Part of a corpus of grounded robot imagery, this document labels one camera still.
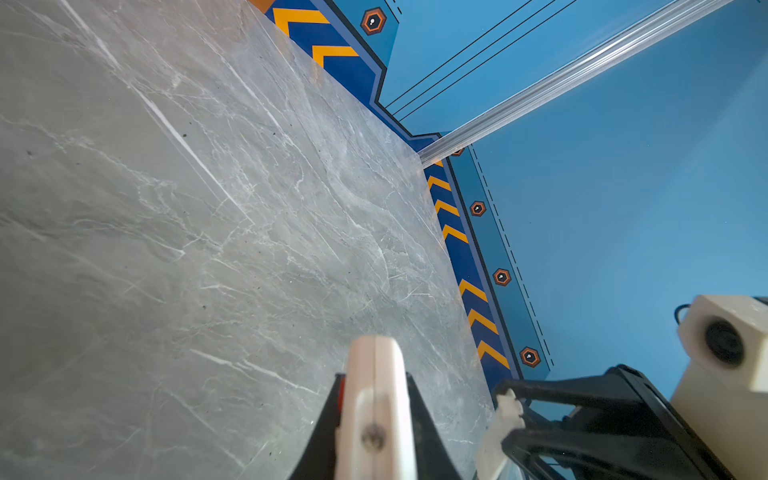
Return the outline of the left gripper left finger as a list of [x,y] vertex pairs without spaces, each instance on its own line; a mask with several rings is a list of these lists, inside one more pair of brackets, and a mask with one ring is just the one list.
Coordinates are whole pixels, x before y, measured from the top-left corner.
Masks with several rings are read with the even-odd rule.
[[345,374],[336,374],[320,416],[290,480],[333,480],[336,468],[336,434],[341,422]]

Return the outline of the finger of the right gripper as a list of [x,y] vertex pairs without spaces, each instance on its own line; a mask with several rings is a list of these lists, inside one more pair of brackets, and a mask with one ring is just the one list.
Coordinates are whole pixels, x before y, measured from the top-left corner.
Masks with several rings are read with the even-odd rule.
[[678,452],[676,479],[717,479],[720,461],[639,371],[620,364],[600,376],[561,381],[508,380],[524,402],[524,429],[654,431]]
[[502,452],[537,479],[561,479],[547,464],[577,479],[676,479],[678,452],[654,431],[612,428],[577,431],[518,429],[501,442]]

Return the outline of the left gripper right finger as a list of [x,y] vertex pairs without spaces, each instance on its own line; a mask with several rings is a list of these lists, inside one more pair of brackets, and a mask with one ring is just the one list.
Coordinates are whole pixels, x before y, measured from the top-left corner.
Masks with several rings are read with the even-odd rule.
[[406,374],[418,480],[459,480],[413,376]]

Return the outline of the white remote control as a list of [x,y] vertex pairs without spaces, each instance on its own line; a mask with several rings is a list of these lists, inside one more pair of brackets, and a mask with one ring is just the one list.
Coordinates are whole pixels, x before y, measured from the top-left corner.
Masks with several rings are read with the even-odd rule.
[[334,477],[417,477],[404,358],[391,337],[362,336],[349,348]]

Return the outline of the white battery cover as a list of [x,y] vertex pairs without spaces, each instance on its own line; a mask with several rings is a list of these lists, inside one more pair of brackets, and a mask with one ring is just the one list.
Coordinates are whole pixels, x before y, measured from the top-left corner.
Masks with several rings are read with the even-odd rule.
[[502,441],[513,431],[525,428],[523,405],[511,389],[496,395],[497,408],[476,450],[479,480],[523,480],[517,464],[502,450]]

